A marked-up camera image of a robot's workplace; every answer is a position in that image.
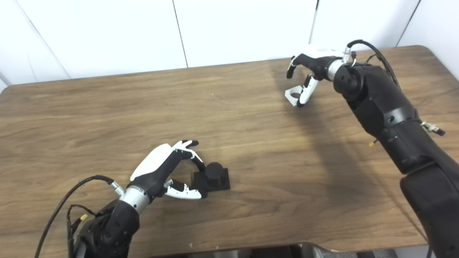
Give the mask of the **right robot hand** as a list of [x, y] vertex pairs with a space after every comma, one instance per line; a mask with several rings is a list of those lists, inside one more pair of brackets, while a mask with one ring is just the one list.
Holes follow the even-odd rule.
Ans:
[[302, 85], [285, 91], [285, 97], [292, 106], [303, 107], [322, 80], [333, 81], [337, 70], [349, 60], [351, 50], [346, 47], [343, 52], [309, 44], [305, 50], [291, 58], [286, 78], [291, 79], [298, 66], [310, 70]]

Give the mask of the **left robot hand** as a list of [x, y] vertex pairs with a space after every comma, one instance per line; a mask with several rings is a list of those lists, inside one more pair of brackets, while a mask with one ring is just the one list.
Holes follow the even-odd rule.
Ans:
[[149, 201], [168, 195], [180, 199], [204, 199], [208, 193], [169, 178], [182, 160], [191, 160], [200, 172], [205, 170], [203, 160], [190, 149], [199, 144], [196, 140], [181, 140], [171, 146], [162, 144], [152, 150], [131, 175], [129, 186], [146, 192]]

